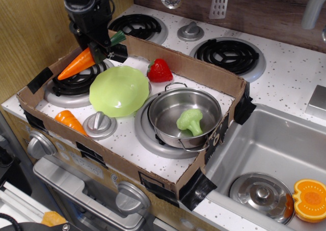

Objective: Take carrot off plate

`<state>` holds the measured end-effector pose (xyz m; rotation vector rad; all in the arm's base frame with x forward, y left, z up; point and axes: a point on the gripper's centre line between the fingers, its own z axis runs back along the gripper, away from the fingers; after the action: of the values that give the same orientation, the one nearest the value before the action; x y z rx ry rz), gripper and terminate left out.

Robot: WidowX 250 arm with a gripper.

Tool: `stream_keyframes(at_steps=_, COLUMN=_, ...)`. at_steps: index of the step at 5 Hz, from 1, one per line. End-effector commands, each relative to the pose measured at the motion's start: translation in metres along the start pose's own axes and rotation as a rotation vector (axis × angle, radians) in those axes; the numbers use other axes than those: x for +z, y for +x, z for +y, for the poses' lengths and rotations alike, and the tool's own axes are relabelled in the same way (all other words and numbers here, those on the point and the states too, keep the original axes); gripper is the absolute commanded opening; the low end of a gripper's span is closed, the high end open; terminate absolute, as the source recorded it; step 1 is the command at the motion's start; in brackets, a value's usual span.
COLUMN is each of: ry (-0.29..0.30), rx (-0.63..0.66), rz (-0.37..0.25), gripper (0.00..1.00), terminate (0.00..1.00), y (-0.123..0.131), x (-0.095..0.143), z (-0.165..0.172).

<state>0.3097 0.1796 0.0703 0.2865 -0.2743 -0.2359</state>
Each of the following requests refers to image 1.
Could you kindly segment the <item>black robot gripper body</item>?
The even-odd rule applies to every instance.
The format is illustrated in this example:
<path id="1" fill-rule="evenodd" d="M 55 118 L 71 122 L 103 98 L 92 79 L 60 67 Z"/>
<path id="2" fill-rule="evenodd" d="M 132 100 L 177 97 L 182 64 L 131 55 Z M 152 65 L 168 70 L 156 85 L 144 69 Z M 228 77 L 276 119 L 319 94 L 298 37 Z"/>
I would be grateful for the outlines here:
<path id="1" fill-rule="evenodd" d="M 69 29 L 78 44 L 86 48 L 94 42 L 102 48 L 111 45 L 107 25 L 115 12 L 113 0 L 64 0 Z"/>

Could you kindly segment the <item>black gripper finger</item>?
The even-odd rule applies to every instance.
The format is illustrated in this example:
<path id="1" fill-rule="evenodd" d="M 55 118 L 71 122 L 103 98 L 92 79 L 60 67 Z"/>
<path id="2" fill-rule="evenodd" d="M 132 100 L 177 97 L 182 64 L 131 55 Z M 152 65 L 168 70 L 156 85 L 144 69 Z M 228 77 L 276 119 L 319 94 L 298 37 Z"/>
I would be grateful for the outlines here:
<path id="1" fill-rule="evenodd" d="M 112 59 L 115 56 L 114 52 L 111 51 L 110 41 L 105 41 L 104 47 L 98 43 L 90 42 L 88 48 L 95 63 L 101 63 L 105 59 Z"/>

